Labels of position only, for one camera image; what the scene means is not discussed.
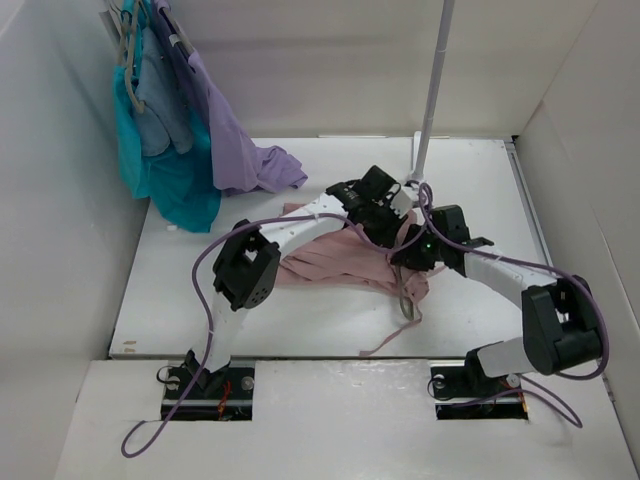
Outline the pink trousers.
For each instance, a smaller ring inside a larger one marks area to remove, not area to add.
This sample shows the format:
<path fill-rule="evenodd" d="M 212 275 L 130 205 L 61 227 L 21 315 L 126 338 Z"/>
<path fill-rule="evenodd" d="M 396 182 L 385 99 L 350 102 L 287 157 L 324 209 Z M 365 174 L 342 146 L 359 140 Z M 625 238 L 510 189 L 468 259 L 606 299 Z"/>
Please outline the pink trousers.
<path fill-rule="evenodd" d="M 353 229 L 346 228 L 318 237 L 281 260 L 276 285 L 365 287 L 393 296 L 399 302 L 394 267 L 387 255 L 365 244 Z M 361 357 L 374 355 L 403 331 L 422 322 L 419 303 L 430 291 L 429 279 L 444 270 L 442 266 L 427 272 L 401 269 L 407 293 L 414 303 L 415 320 L 409 322 L 404 317 L 402 326 L 375 348 L 360 351 Z"/>

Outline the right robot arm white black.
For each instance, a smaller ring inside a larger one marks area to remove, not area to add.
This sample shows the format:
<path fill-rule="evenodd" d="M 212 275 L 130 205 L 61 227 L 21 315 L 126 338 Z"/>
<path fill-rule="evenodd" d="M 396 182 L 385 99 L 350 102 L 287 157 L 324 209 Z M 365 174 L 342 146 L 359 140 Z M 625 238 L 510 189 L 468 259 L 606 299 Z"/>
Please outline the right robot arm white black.
<path fill-rule="evenodd" d="M 472 237 L 457 205 L 436 208 L 424 225 L 411 225 L 391 262 L 413 271 L 443 264 L 521 311 L 520 336 L 473 349 L 463 366 L 450 370 L 456 396 L 495 390 L 509 376 L 565 376 L 590 361 L 608 363 L 608 333 L 588 283 L 548 265 L 507 257 L 492 241 Z"/>

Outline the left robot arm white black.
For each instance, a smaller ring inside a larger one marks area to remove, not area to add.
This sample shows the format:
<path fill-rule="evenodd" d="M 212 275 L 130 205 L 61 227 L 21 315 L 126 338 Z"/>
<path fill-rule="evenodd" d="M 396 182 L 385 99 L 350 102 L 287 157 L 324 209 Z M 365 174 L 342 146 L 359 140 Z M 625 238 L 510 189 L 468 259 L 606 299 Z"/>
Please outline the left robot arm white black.
<path fill-rule="evenodd" d="M 281 260 L 344 228 L 389 253 L 413 208 L 410 193 L 377 166 L 339 182 L 311 202 L 271 219 L 242 220 L 196 260 L 192 282 L 204 306 L 206 333 L 186 354 L 189 384 L 204 397 L 223 387 L 231 346 L 248 311 L 272 293 Z"/>

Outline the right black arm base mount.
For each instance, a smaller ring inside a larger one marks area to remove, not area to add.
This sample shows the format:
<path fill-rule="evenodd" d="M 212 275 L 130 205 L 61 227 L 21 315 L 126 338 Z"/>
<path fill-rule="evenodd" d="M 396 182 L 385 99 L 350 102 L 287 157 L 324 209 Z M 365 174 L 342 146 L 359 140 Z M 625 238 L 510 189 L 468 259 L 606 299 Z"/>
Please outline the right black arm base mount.
<path fill-rule="evenodd" d="M 472 379 L 464 365 L 430 367 L 427 393 L 435 401 L 438 420 L 527 420 L 517 377 Z"/>

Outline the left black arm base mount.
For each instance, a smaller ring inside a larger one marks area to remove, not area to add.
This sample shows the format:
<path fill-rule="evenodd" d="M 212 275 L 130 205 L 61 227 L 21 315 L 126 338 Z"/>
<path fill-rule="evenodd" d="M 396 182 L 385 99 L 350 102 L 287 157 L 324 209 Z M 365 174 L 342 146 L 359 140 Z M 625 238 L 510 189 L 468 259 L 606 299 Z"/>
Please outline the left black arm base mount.
<path fill-rule="evenodd" d="M 160 416 L 165 420 L 187 390 L 191 375 L 183 366 L 167 365 L 156 372 L 164 387 Z M 180 403 L 171 421 L 250 421 L 255 388 L 254 364 L 231 364 L 219 386 L 206 393 L 195 384 Z"/>

